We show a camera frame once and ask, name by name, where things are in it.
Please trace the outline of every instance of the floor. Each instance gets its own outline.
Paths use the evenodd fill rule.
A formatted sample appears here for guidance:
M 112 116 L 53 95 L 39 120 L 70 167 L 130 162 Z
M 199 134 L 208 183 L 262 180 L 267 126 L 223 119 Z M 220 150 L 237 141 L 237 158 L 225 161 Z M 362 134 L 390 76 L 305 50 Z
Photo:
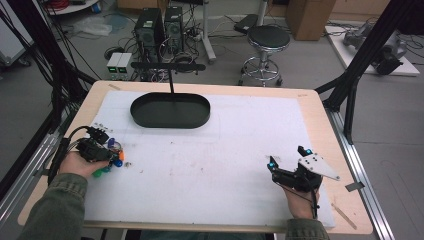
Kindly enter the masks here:
M 210 21 L 210 29 L 216 29 L 215 34 L 222 34 L 223 30 L 232 28 L 229 19 L 215 12 Z M 235 15 L 243 14 L 240 10 Z M 116 13 L 114 4 L 96 16 Z M 93 16 L 89 10 L 61 17 L 64 25 L 72 25 L 86 16 Z M 103 57 L 109 47 L 123 45 L 125 37 L 131 37 L 133 23 L 118 19 L 117 15 L 106 17 L 117 27 L 108 37 L 98 37 L 88 34 L 76 34 L 71 37 L 72 43 L 102 79 L 109 75 Z M 265 24 L 279 24 L 285 26 L 280 18 L 266 18 Z M 225 31 L 226 34 L 240 35 L 234 31 Z M 415 37 L 416 41 L 424 44 L 424 39 Z M 255 50 L 247 43 L 245 37 L 211 38 L 217 61 L 208 65 L 206 55 L 201 44 L 197 63 L 206 65 L 206 71 L 198 75 L 179 73 L 174 75 L 176 83 L 236 85 L 240 78 L 241 64 Z M 424 55 L 424 50 L 415 50 Z M 92 71 L 83 63 L 75 52 L 74 56 L 79 69 L 94 76 Z M 424 72 L 424 59 L 411 52 L 406 58 L 414 66 Z M 319 41 L 294 41 L 282 53 L 274 54 L 272 59 L 281 67 L 284 79 L 284 88 L 317 88 L 336 77 L 343 71 L 336 52 L 329 40 L 322 37 Z M 15 65 L 0 72 L 0 152 L 2 153 L 2 168 L 0 177 L 4 177 L 14 160 L 24 149 L 29 139 L 41 125 L 49 113 L 51 88 L 43 80 L 36 66 L 22 67 Z M 261 86 L 262 83 L 246 80 L 246 87 Z M 277 87 L 274 82 L 267 83 L 267 87 Z M 357 103 L 353 124 L 353 141 L 366 169 L 372 187 L 380 205 L 390 224 L 393 235 L 398 239 L 422 239 L 424 236 L 424 77 L 377 76 L 365 74 L 358 86 Z M 329 93 L 321 95 L 326 99 Z M 8 220 L 1 226 L 0 239 L 16 238 L 21 227 L 16 218 L 27 194 L 18 202 Z M 110 230 L 107 239 L 120 238 L 120 230 Z M 99 239 L 101 231 L 98 229 L 84 229 L 84 235 Z M 331 235 L 332 239 L 378 239 L 375 234 L 367 236 Z

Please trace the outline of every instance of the black metal pole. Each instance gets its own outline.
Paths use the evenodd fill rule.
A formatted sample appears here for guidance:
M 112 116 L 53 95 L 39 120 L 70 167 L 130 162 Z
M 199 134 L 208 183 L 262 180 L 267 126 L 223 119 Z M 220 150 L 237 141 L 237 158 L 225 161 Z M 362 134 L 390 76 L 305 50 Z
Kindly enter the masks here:
M 337 79 L 315 89 L 318 93 L 322 93 L 334 88 L 330 97 L 323 101 L 324 106 L 331 111 L 339 111 L 340 105 L 348 98 L 344 134 L 350 144 L 353 144 L 351 133 L 359 80 L 391 34 L 408 16 L 412 7 L 418 1 L 419 0 L 391 0 L 361 48 L 359 48 L 355 57 L 352 59 L 346 71 Z

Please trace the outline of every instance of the black tray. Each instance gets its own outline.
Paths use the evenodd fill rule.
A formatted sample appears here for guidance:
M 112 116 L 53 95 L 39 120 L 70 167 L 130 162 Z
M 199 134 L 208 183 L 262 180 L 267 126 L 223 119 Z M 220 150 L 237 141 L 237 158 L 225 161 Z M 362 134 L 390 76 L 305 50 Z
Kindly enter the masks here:
M 191 93 L 147 93 L 131 104 L 134 122 L 147 128 L 197 128 L 210 116 L 210 103 Z

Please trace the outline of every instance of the desk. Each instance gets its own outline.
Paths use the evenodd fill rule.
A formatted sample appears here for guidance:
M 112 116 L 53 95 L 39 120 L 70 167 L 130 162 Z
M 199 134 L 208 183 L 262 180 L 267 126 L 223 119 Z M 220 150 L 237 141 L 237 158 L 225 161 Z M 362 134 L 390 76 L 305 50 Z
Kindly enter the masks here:
M 98 112 L 102 101 L 108 91 L 142 91 L 142 92 L 168 92 L 169 85 L 163 83 L 136 83 L 101 81 L 94 84 L 80 111 L 70 126 L 70 130 L 87 125 L 92 122 Z M 322 107 L 318 94 L 313 90 L 255 88 L 235 86 L 189 85 L 175 84 L 176 92 L 187 92 L 208 95 L 244 95 L 265 96 L 296 99 L 301 108 L 304 123 L 315 152 L 325 156 L 326 161 L 339 173 L 341 181 L 324 179 L 330 203 L 333 207 L 333 216 L 336 227 L 329 229 L 329 233 L 342 234 L 370 234 L 372 225 L 358 192 L 348 192 L 345 186 L 353 182 L 343 153 L 333 132 L 331 124 Z M 18 218 L 18 223 L 23 225 L 34 203 L 42 196 L 47 188 L 47 179 L 42 177 L 34 189 L 30 199 L 23 208 Z M 240 226 L 210 226 L 210 225 L 161 225 L 146 223 L 126 222 L 86 222 L 86 227 L 101 228 L 131 228 L 131 229 L 175 229 L 195 231 L 247 231 L 247 232 L 284 232 L 283 228 L 256 226 L 249 229 Z

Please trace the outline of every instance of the sleeve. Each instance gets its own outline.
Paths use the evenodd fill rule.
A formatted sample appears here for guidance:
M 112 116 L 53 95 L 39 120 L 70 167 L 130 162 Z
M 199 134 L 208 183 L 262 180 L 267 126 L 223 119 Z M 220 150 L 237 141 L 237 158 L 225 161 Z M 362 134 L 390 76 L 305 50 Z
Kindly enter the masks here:
M 80 239 L 84 222 L 87 180 L 79 175 L 57 175 L 31 209 L 18 240 Z
M 320 221 L 290 219 L 287 221 L 286 240 L 328 240 L 330 237 Z

